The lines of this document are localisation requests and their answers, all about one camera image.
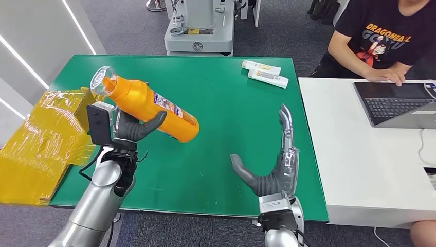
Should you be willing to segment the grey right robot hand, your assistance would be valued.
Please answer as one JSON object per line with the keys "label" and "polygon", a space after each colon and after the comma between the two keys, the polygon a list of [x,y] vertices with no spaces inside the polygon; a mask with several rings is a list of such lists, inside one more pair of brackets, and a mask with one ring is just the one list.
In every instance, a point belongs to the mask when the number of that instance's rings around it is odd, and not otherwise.
{"label": "grey right robot hand", "polygon": [[296,193],[299,168],[299,150],[294,145],[294,127],[290,110],[280,105],[281,148],[272,171],[268,175],[255,175],[244,165],[237,154],[230,156],[232,168],[237,176],[258,196],[286,193],[293,200]]}

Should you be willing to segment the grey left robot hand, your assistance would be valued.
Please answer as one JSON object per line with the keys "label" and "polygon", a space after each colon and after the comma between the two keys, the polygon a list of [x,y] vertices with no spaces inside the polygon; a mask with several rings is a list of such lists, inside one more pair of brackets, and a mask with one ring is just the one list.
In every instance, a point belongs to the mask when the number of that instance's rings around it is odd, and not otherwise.
{"label": "grey left robot hand", "polygon": [[132,115],[117,108],[114,138],[138,142],[158,129],[163,124],[166,116],[166,111],[159,111],[151,120],[140,123]]}

